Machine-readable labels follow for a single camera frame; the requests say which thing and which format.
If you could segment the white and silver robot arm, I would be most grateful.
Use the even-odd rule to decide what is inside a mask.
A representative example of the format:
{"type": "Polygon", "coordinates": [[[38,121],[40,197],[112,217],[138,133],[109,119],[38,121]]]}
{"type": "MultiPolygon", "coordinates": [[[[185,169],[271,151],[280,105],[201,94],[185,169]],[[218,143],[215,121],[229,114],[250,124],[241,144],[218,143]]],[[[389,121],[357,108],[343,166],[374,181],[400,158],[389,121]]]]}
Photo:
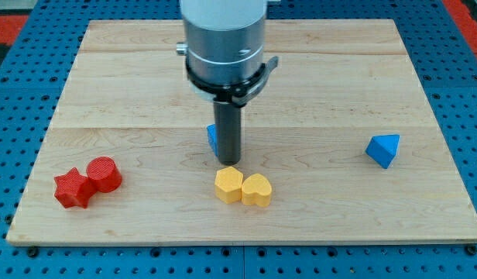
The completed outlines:
{"type": "Polygon", "coordinates": [[[265,87],[278,57],[264,61],[266,0],[180,0],[185,57],[194,91],[214,106],[214,150],[224,165],[240,161],[242,108],[265,87]]]}

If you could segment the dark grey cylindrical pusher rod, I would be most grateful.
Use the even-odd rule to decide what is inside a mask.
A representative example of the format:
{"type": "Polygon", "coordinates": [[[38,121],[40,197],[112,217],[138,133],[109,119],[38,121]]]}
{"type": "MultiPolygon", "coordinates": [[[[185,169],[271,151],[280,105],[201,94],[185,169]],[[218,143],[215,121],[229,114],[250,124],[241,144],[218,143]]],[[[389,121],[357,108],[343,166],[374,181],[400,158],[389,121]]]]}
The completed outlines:
{"type": "Polygon", "coordinates": [[[213,106],[218,160],[224,165],[236,164],[241,158],[241,109],[226,102],[215,102],[213,106]]]}

